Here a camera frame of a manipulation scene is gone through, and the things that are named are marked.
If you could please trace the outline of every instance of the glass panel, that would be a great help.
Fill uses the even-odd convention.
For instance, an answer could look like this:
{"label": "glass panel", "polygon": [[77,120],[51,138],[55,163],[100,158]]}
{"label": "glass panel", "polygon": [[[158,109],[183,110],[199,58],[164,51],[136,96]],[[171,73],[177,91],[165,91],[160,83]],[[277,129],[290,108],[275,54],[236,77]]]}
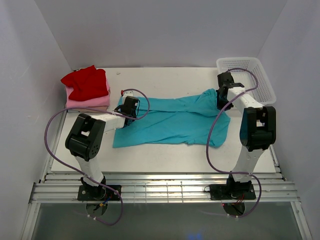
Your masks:
{"label": "glass panel", "polygon": [[[246,203],[246,209],[252,206]],[[114,221],[119,211],[120,204],[109,204],[102,219]],[[87,214],[85,204],[41,204],[32,239],[302,239],[289,202],[260,203],[252,214],[241,219],[202,211],[225,213],[220,203],[125,204],[121,221],[110,227],[81,215]]]}

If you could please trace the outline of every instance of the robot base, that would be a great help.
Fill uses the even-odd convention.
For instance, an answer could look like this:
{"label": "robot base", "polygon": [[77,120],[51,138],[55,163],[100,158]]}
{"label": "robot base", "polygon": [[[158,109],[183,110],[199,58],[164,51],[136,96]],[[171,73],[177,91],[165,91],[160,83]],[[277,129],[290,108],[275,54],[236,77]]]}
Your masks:
{"label": "robot base", "polygon": [[227,184],[211,184],[209,185],[210,199],[211,200],[236,200],[244,195],[243,200],[254,200],[256,199],[256,194],[254,186],[249,187],[249,191],[245,191],[242,194],[232,195],[232,192],[228,190]]}
{"label": "robot base", "polygon": [[[121,195],[121,185],[107,185],[107,186],[118,191],[118,193]],[[83,186],[83,185],[81,185],[79,187],[77,200],[78,201],[99,201],[99,202],[101,202],[101,201],[105,200],[105,197],[110,198],[109,201],[120,201],[120,198],[118,197],[118,195],[114,191],[111,191],[107,188],[105,189],[105,194],[100,199],[96,199],[96,198],[92,197],[89,194],[89,192],[87,192],[85,190],[85,186]]]}

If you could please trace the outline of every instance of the teal shirt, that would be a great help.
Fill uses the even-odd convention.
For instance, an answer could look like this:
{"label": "teal shirt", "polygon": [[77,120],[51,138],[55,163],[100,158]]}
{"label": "teal shirt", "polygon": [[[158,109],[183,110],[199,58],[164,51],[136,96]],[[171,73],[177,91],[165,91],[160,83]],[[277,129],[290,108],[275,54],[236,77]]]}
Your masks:
{"label": "teal shirt", "polygon": [[[148,109],[148,103],[139,97],[138,117]],[[115,131],[113,147],[139,144],[201,144],[207,143],[212,123],[219,113],[217,93],[208,89],[200,95],[176,99],[149,98],[150,111],[130,126]],[[214,126],[210,146],[221,146],[227,137],[230,117],[224,112]]]}

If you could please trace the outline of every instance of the pink cloth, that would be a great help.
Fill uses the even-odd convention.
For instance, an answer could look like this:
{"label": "pink cloth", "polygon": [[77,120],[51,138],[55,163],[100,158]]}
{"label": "pink cloth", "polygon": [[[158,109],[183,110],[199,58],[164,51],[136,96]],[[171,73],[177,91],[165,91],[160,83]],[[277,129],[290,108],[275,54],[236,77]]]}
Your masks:
{"label": "pink cloth", "polygon": [[100,106],[109,106],[110,105],[110,86],[108,80],[106,82],[106,89],[108,89],[109,95],[93,98],[86,101],[74,101],[69,99],[69,95],[74,90],[72,87],[65,87],[66,91],[66,104],[67,108],[72,107],[100,107]]}

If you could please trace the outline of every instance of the black mounting bracket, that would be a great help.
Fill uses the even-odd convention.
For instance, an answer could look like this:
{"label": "black mounting bracket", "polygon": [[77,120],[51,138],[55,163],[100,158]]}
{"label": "black mounting bracket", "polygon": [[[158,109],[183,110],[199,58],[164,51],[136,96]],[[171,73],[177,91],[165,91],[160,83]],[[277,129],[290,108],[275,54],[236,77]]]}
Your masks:
{"label": "black mounting bracket", "polygon": [[243,196],[244,200],[256,199],[254,186],[251,181],[235,182],[230,174],[226,184],[211,184],[209,190],[211,200],[237,200]]}
{"label": "black mounting bracket", "polygon": [[[118,193],[121,195],[121,185],[107,185],[110,188],[113,188],[114,190],[118,191]],[[86,187],[84,185],[81,185],[78,190],[78,201],[98,201],[103,202],[106,199],[109,199],[109,201],[120,201],[119,196],[112,190],[108,188],[102,188],[101,190],[101,196],[99,197],[93,197],[92,194],[87,191]]]}

